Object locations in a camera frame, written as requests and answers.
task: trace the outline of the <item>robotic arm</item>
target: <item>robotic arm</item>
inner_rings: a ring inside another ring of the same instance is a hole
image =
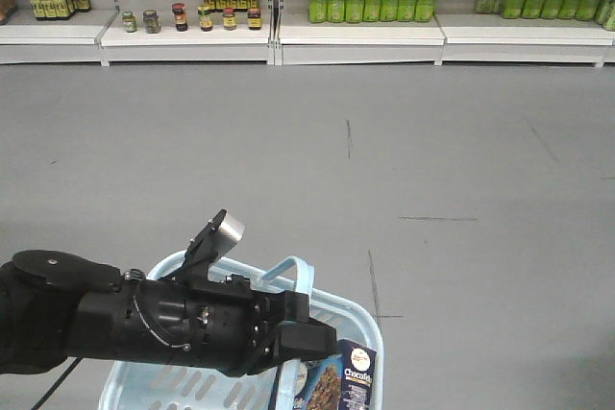
[[[41,374],[73,356],[242,376],[334,354],[335,329],[310,318],[307,295],[209,279],[243,230],[221,210],[159,280],[69,253],[17,253],[0,267],[0,374]]]

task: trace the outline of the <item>glass jar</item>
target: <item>glass jar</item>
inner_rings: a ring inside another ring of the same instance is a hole
[[[158,13],[155,10],[146,10],[143,12],[143,24],[147,34],[157,34],[160,32],[160,23],[158,21]]]
[[[132,12],[122,13],[122,23],[127,33],[134,33],[136,31],[136,18]]]
[[[185,15],[185,4],[177,3],[171,6],[175,16],[175,29],[180,32],[188,30],[188,21]]]
[[[251,31],[258,31],[262,28],[260,9],[248,9],[248,28]]]
[[[222,13],[222,22],[224,24],[224,29],[227,31],[233,31],[237,29],[237,18],[234,15],[234,9],[226,8]]]

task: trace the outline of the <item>store shelf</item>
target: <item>store shelf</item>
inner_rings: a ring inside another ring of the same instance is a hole
[[[0,26],[0,45],[94,45],[116,15],[116,11],[78,12],[67,21],[36,21],[31,11],[20,10]]]

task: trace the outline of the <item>basket handle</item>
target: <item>basket handle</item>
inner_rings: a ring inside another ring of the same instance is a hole
[[[297,279],[294,281],[293,290],[298,293],[305,293],[311,296],[311,289],[314,284],[314,267],[308,265],[303,259],[297,256],[289,256],[275,265],[269,271],[258,278],[259,281],[271,282],[274,278],[285,273],[293,267],[297,268]]]

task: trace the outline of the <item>white shelf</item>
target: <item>white shelf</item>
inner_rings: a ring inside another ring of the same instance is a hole
[[[115,15],[116,11],[91,11],[78,12],[67,21],[36,21],[31,11],[20,10],[0,26],[0,45],[94,45]]]
[[[375,22],[310,24],[305,12],[284,12],[280,43],[302,45],[439,45],[444,36],[437,23]]]

